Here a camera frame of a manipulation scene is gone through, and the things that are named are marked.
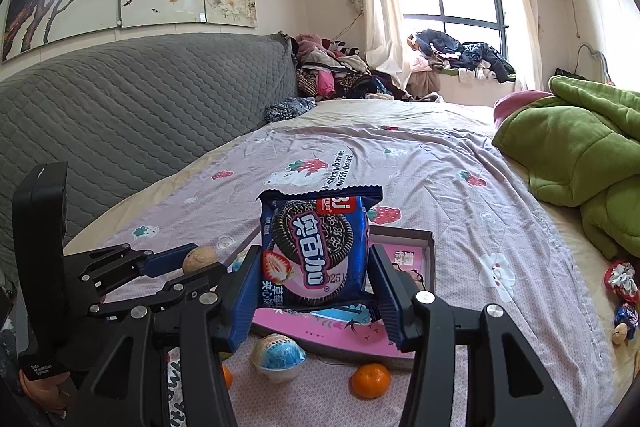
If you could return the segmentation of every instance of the screw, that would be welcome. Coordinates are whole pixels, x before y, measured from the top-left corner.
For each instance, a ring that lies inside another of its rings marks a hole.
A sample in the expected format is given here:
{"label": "screw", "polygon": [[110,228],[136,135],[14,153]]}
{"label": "screw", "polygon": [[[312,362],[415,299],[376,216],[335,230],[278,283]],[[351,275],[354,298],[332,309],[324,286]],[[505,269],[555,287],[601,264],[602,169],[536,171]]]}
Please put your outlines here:
{"label": "screw", "polygon": [[134,319],[141,319],[146,315],[146,307],[145,306],[136,306],[131,310],[131,316]]}
{"label": "screw", "polygon": [[504,315],[504,310],[501,306],[498,306],[498,304],[489,304],[486,307],[486,312],[496,319],[499,319]]}
{"label": "screw", "polygon": [[218,301],[218,296],[213,292],[206,292],[200,296],[198,299],[202,304],[214,304]]}
{"label": "screw", "polygon": [[436,296],[431,292],[420,291],[415,294],[415,299],[422,304],[431,304],[436,299]]}

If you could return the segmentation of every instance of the red logo on wrapper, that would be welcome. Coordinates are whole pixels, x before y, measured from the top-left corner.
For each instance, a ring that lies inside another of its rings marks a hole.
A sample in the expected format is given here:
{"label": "red logo on wrapper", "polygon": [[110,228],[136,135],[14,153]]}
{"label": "red logo on wrapper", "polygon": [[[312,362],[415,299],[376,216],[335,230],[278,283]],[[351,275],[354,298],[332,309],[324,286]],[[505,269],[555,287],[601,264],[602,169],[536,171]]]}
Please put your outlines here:
{"label": "red logo on wrapper", "polygon": [[356,198],[325,198],[316,200],[316,212],[328,214],[351,214],[356,211]]}

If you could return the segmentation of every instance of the headboard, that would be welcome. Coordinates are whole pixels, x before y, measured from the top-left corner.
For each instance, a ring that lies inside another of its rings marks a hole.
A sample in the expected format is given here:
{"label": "headboard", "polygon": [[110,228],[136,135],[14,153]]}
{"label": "headboard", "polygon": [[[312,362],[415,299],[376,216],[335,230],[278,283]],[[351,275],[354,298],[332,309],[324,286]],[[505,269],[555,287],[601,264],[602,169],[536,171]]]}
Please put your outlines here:
{"label": "headboard", "polygon": [[295,95],[282,33],[128,39],[0,82],[0,268],[17,280],[12,197],[38,163],[68,162],[69,241],[124,198],[260,128],[266,106]]}

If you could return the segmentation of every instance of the blue snack wrapper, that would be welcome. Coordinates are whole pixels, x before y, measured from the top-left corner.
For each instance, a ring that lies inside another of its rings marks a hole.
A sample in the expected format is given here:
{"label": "blue snack wrapper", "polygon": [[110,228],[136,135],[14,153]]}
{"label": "blue snack wrapper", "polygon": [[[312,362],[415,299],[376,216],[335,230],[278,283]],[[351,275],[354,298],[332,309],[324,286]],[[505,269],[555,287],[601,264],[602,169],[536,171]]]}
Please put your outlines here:
{"label": "blue snack wrapper", "polygon": [[286,195],[262,202],[262,305],[313,311],[373,303],[366,293],[369,221],[382,187]]}
{"label": "blue snack wrapper", "polygon": [[622,301],[616,308],[616,317],[613,323],[616,326],[625,323],[628,327],[626,337],[628,340],[632,340],[638,327],[638,311],[630,302]]}

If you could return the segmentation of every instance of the pink box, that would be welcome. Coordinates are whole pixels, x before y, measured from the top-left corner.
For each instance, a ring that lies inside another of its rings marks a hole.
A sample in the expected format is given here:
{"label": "pink box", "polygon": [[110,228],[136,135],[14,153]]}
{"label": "pink box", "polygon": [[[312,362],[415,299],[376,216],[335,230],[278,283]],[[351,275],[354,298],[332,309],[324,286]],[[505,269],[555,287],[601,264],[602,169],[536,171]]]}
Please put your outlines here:
{"label": "pink box", "polygon": [[[370,244],[383,245],[398,269],[417,280],[416,291],[433,291],[433,234],[425,230],[371,225]],[[262,308],[254,315],[252,330],[260,335],[274,331],[295,339],[309,352],[350,362],[383,362],[411,368],[414,353],[400,353],[386,336],[382,321],[372,323],[363,305],[331,308],[312,313]]]}

